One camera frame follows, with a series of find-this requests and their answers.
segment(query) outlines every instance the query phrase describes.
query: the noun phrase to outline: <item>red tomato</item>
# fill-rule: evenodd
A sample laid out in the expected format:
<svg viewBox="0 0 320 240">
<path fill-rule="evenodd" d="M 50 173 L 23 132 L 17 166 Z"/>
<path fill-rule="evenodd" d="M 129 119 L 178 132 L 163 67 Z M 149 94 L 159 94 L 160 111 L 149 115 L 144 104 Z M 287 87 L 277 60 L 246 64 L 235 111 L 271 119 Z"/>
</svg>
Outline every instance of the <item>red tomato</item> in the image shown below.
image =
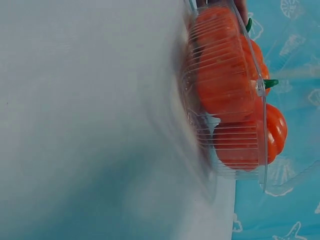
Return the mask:
<svg viewBox="0 0 320 240">
<path fill-rule="evenodd" d="M 255 84 L 252 88 L 237 36 L 205 47 L 198 67 L 196 89 L 209 114 L 223 122 L 238 122 L 254 110 Z"/>
<path fill-rule="evenodd" d="M 252 54 L 251 54 L 251 50 L 250 50 L 248 41 L 247 41 L 246 37 L 243 35 L 240 36 L 240 39 L 241 39 L 242 49 L 244 52 L 245 61 L 247 63 L 249 75 L 251 76 L 251 80 L 257 80 L 259 78 L 259 76 L 258 76 L 258 72 L 257 72 L 256 66 L 255 66 L 255 62 L 252 58 Z M 251 42 L 251 46 L 252 46 L 254 55 L 255 55 L 256 60 L 258 62 L 259 68 L 261 70 L 262 78 L 264 80 L 270 79 L 269 70 L 267 68 L 267 65 L 264 63 L 264 56 L 263 56 L 263 53 L 262 53 L 260 47 L 252 39 L 250 39 L 250 42 Z M 271 90 L 270 88 L 265 90 L 266 95 L 269 94 L 270 90 Z"/>
<path fill-rule="evenodd" d="M 199 13 L 190 37 L 200 46 L 239 35 L 235 14 L 227 7 L 209 7 Z"/>
<path fill-rule="evenodd" d="M 282 113 L 268 103 L 266 105 L 266 127 L 267 163 L 270 164 L 283 151 L 288 128 Z M 227 167 L 250 172 L 259 166 L 257 136 L 263 136 L 261 121 L 221 122 L 213 131 L 215 152 Z"/>
</svg>

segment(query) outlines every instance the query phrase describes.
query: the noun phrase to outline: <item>hand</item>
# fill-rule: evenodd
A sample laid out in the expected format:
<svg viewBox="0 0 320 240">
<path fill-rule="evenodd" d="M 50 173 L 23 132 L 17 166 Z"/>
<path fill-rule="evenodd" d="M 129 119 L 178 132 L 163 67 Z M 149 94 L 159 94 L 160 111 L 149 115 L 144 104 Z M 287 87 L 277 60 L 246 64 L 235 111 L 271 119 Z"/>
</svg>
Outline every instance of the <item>hand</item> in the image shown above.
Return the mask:
<svg viewBox="0 0 320 240">
<path fill-rule="evenodd" d="M 247 9 L 246 0 L 234 0 L 234 3 L 241 15 L 244 25 L 247 25 L 249 18 L 248 18 L 248 9 Z"/>
</svg>

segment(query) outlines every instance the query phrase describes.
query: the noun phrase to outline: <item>white surface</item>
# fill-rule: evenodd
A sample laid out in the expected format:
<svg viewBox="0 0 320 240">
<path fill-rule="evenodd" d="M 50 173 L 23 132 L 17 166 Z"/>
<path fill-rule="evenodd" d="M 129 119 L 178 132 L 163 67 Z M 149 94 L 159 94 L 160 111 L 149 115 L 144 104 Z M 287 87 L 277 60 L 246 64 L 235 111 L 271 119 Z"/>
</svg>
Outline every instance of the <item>white surface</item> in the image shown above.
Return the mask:
<svg viewBox="0 0 320 240">
<path fill-rule="evenodd" d="M 230 239 L 235 183 L 205 202 L 168 110 L 182 9 L 1 3 L 0 239 Z"/>
</svg>

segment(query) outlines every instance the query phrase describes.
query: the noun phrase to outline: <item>blue patterned fabric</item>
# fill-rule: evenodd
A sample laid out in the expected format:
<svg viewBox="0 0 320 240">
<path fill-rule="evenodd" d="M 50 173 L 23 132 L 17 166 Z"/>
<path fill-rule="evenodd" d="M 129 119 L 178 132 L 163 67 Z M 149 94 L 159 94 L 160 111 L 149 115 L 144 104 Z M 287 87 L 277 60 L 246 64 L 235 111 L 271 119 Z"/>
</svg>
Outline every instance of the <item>blue patterned fabric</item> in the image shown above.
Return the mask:
<svg viewBox="0 0 320 240">
<path fill-rule="evenodd" d="M 284 151 L 269 165 L 266 192 L 238 181 L 233 240 L 320 239 L 320 3 L 247 0 L 250 37 L 280 84 L 267 102 L 288 125 Z"/>
</svg>

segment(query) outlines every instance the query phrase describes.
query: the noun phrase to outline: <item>tomato stem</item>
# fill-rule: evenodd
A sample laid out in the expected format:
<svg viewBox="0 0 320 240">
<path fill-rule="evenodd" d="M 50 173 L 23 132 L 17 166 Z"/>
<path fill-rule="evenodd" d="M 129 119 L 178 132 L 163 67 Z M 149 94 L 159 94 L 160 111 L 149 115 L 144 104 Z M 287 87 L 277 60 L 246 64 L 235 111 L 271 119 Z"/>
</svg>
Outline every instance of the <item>tomato stem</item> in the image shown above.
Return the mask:
<svg viewBox="0 0 320 240">
<path fill-rule="evenodd" d="M 250 17 L 249 20 L 248 20 L 248 24 L 245 26 L 245 29 L 246 29 L 247 33 L 250 32 L 251 27 L 252 27 L 252 19 Z"/>
<path fill-rule="evenodd" d="M 269 89 L 279 84 L 278 79 L 264 79 L 264 88 Z"/>
</svg>

